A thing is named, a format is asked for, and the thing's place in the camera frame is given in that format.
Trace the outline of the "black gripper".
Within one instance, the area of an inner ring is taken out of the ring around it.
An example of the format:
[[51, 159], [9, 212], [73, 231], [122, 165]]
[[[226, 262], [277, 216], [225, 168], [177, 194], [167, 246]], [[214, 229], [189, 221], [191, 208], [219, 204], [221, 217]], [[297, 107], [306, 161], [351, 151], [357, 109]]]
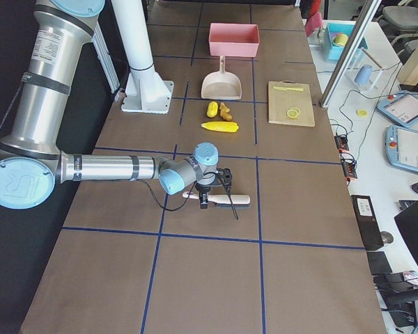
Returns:
[[196, 190], [199, 192], [200, 208], [205, 209], [205, 205], [208, 206], [208, 195], [210, 193], [211, 186], [197, 183]]

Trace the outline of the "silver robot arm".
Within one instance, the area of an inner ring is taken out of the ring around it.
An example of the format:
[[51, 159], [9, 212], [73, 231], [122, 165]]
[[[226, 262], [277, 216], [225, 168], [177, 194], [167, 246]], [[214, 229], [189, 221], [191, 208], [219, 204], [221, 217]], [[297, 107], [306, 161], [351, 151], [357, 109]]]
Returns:
[[28, 70], [17, 91], [12, 132], [0, 140], [0, 205], [28, 209], [66, 181], [157, 179], [170, 195], [192, 190], [202, 207], [219, 183], [217, 148], [198, 144], [182, 161], [158, 157], [68, 154], [56, 140], [82, 47], [92, 41], [103, 1], [38, 1], [39, 24]]

